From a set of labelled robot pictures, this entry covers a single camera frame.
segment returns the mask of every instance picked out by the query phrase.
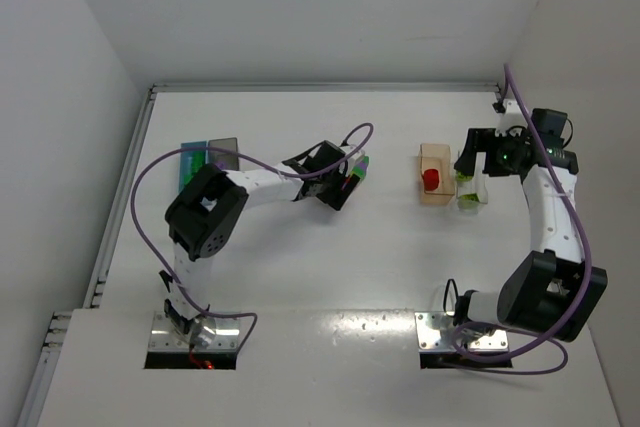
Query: purple cable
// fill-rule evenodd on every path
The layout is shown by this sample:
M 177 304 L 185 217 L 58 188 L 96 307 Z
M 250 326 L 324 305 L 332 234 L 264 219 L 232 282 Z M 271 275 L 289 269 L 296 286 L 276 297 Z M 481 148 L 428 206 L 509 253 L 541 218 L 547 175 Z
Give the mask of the purple cable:
M 520 95 L 520 91 L 518 90 L 518 87 L 516 86 L 516 83 L 514 81 L 513 78 L 513 74 L 511 73 L 511 69 L 509 68 L 509 64 L 504 64 L 504 74 L 505 74 L 505 87 L 511 87 L 511 90 L 513 92 L 514 97 L 516 98 L 516 101 L 518 102 L 518 106 L 520 107 L 520 111 L 522 112 L 522 115 L 524 116 L 525 120 L 527 121 L 527 125 L 529 127 L 529 131 L 531 132 L 533 139 L 536 143 L 536 147 L 538 148 L 538 150 L 540 151 L 540 153 L 542 154 L 542 159 L 544 161 L 544 165 L 545 167 L 549 170 L 549 175 L 551 176 L 551 179 L 553 180 L 553 184 L 556 188 L 556 190 L 558 191 L 558 194 L 560 195 L 560 198 L 562 199 L 562 202 L 564 203 L 567 211 L 569 212 L 569 217 L 571 217 L 571 221 L 573 222 L 573 225 L 575 226 L 578 235 L 580 236 L 580 241 L 582 242 L 582 250 L 584 252 L 584 276 L 582 278 L 582 283 L 580 284 L 580 288 L 578 289 L 578 292 L 576 292 L 576 296 L 573 299 L 573 302 L 571 302 L 571 305 L 569 305 L 569 307 L 567 308 L 567 310 L 565 311 L 565 313 L 558 319 L 558 321 L 553 324 L 551 326 L 551 328 L 549 330 L 547 330 L 546 332 L 544 332 L 543 334 L 540 334 L 539 336 L 536 336 L 535 334 L 531 334 L 531 333 L 527 333 L 527 335 L 532 335 L 532 336 L 536 336 L 536 339 L 529 342 L 528 344 L 512 351 L 506 354 L 500 354 L 500 355 L 495 355 L 495 356 L 491 356 L 491 357 L 483 357 L 480 355 L 475 355 L 475 354 L 471 354 L 468 351 L 464 350 L 460 345 L 458 345 L 455 342 L 455 339 L 459 338 L 462 331 L 465 328 L 477 325 L 478 322 L 468 322 L 462 325 L 459 325 L 454 331 L 453 331 L 453 338 L 454 338 L 454 348 L 456 349 L 456 352 L 458 352 L 458 354 L 462 355 L 463 357 L 469 359 L 469 360 L 473 360 L 475 362 L 479 362 L 482 364 L 492 364 L 492 363 L 499 363 L 499 362 L 505 362 L 508 360 L 511 360 L 515 357 L 518 357 L 522 354 L 526 354 L 527 352 L 530 352 L 531 350 L 535 349 L 536 347 L 540 346 L 542 343 L 544 342 L 551 342 L 554 345 L 558 346 L 561 348 L 561 350 L 563 350 L 563 353 L 566 354 L 566 350 L 564 350 L 564 347 L 562 347 L 557 341 L 555 341 L 552 337 L 560 330 L 562 329 L 566 323 L 569 321 L 569 319 L 571 319 L 571 316 L 576 312 L 576 310 L 578 309 L 578 307 L 580 306 L 580 303 L 582 302 L 582 299 L 584 298 L 585 293 L 587 292 L 587 288 L 589 287 L 589 279 L 591 278 L 591 270 L 592 270 L 592 264 L 591 264 L 591 247 L 589 246 L 589 240 L 587 239 L 587 233 L 584 230 L 584 227 L 582 225 L 582 222 L 580 221 L 580 218 L 578 217 L 578 213 L 576 212 L 575 207 L 573 206 L 573 204 L 571 203 L 571 201 L 569 200 L 569 198 L 567 197 L 566 192 L 564 191 L 564 189 L 562 188 L 562 183 L 560 182 L 560 180 L 558 179 L 558 176 L 556 175 L 554 169 L 553 169 L 553 165 L 551 165 L 551 159 L 549 158 L 549 156 L 547 155 L 547 151 L 544 148 L 544 144 L 542 143 L 542 139 L 540 138 L 540 135 L 538 134 L 538 131 L 536 130 L 535 125 L 533 124 L 533 120 L 531 120 L 531 116 L 529 115 L 529 111 L 527 110 L 527 107 L 524 103 L 524 100 L 522 99 L 522 96 Z M 551 372 L 555 372 L 557 370 L 560 370 L 561 368 L 563 368 L 567 362 L 567 359 L 565 359 L 562 364 L 560 364 L 560 366 L 558 366 L 559 368 L 556 368 L 556 370 L 554 369 L 550 369 Z M 486 372 L 486 370 L 483 369 L 479 369 L 481 372 Z M 530 371 L 530 372 L 503 372 L 503 371 L 494 371 L 495 373 L 500 373 L 500 374 L 522 374 L 522 375 L 540 375 L 540 374 L 547 374 L 550 373 L 549 371 Z
M 220 313 L 215 313 L 215 312 L 209 312 L 207 309 L 199 306 L 193 300 L 193 298 L 191 298 L 191 296 L 189 295 L 189 292 L 187 292 L 187 290 L 184 287 L 182 287 L 182 282 L 180 281 L 180 278 L 176 275 L 176 272 L 173 270 L 171 265 L 169 265 L 169 262 L 167 262 L 167 259 L 165 259 L 165 257 L 158 250 L 158 248 L 153 244 L 153 242 L 151 242 L 151 239 L 147 236 L 147 234 L 142 229 L 142 226 L 140 225 L 140 221 L 138 220 L 138 213 L 136 211 L 136 195 L 138 194 L 138 188 L 140 187 L 140 183 L 142 182 L 142 179 L 149 173 L 149 171 L 151 169 L 153 169 L 156 165 L 158 165 L 163 160 L 168 159 L 169 157 L 173 157 L 174 155 L 178 155 L 178 154 L 181 154 L 183 152 L 194 152 L 194 151 L 202 151 L 202 150 L 206 150 L 206 151 L 209 151 L 209 152 L 219 152 L 219 153 L 222 153 L 222 154 L 235 155 L 235 156 L 237 156 L 237 157 L 239 157 L 241 159 L 244 159 L 244 160 L 252 162 L 252 163 L 254 163 L 256 165 L 259 165 L 260 167 L 262 167 L 265 170 L 268 170 L 270 172 L 274 172 L 274 173 L 279 174 L 279 175 L 281 175 L 283 177 L 288 177 L 288 178 L 291 178 L 291 179 L 302 179 L 302 180 L 304 180 L 304 179 L 313 179 L 315 177 L 319 177 L 319 176 L 321 176 L 323 174 L 326 174 L 327 172 L 331 172 L 334 169 L 337 169 L 338 167 L 340 167 L 340 165 L 343 162 L 345 162 L 346 160 L 349 160 L 356 153 L 358 153 L 358 151 L 361 150 L 367 144 L 367 142 L 369 142 L 369 139 L 373 135 L 373 124 L 372 123 L 365 122 L 363 124 L 358 125 L 351 132 L 349 132 L 349 134 L 342 141 L 342 145 L 345 145 L 347 143 L 347 141 L 349 140 L 349 138 L 351 138 L 351 136 L 353 134 L 355 134 L 357 131 L 359 131 L 360 129 L 363 129 L 365 127 L 369 128 L 369 132 L 367 133 L 367 135 L 364 138 L 364 140 L 362 142 L 360 142 L 360 144 L 358 144 L 358 146 L 355 149 L 353 149 L 353 151 L 351 151 L 349 154 L 345 155 L 339 161 L 334 162 L 333 164 L 329 165 L 328 167 L 325 167 L 324 169 L 321 169 L 321 170 L 319 170 L 317 172 L 310 172 L 308 174 L 290 174 L 288 172 L 281 172 L 278 169 L 276 169 L 275 167 L 272 167 L 269 164 L 265 164 L 264 162 L 261 162 L 258 159 L 254 159 L 253 157 L 249 157 L 248 155 L 241 154 L 239 152 L 234 152 L 232 150 L 222 149 L 222 148 L 219 148 L 219 147 L 185 147 L 185 148 L 175 149 L 175 150 L 172 150 L 170 152 L 167 152 L 166 154 L 163 154 L 160 157 L 158 157 L 157 159 L 155 159 L 154 161 L 152 161 L 149 165 L 147 165 L 144 169 L 142 169 L 142 172 L 140 172 L 140 175 L 138 175 L 138 178 L 133 183 L 133 187 L 131 188 L 131 198 L 130 198 L 130 201 L 129 201 L 130 210 L 131 210 L 131 219 L 133 220 L 133 225 L 135 226 L 136 230 L 138 231 L 138 234 L 140 234 L 140 237 L 142 237 L 142 240 L 144 241 L 144 243 L 147 244 L 149 249 L 151 249 L 151 252 L 153 252 L 155 254 L 155 256 L 158 258 L 158 260 L 160 260 L 160 263 L 162 263 L 162 266 L 169 273 L 169 275 L 173 279 L 175 285 L 178 286 L 178 289 L 180 290 L 180 293 L 182 293 L 182 295 L 184 296 L 184 299 L 187 301 L 187 303 L 191 307 L 193 307 L 198 313 L 200 313 L 201 315 L 203 315 L 205 317 L 211 317 L 211 318 L 214 318 L 214 319 L 238 319 L 238 318 L 244 318 L 244 317 L 251 317 L 253 319 L 253 321 L 251 322 L 251 326 L 249 327 L 249 330 L 247 331 L 247 334 L 244 336 L 244 339 L 242 339 L 242 342 L 240 342 L 240 345 L 238 346 L 238 350 L 236 351 L 236 355 L 240 353 L 240 350 L 242 350 L 242 347 L 244 347 L 244 344 L 247 342 L 247 340 L 249 339 L 249 336 L 253 332 L 253 329 L 255 328 L 256 323 L 258 322 L 258 314 L 256 314 L 255 312 L 245 312 L 245 313 L 240 313 L 240 314 L 220 314 Z

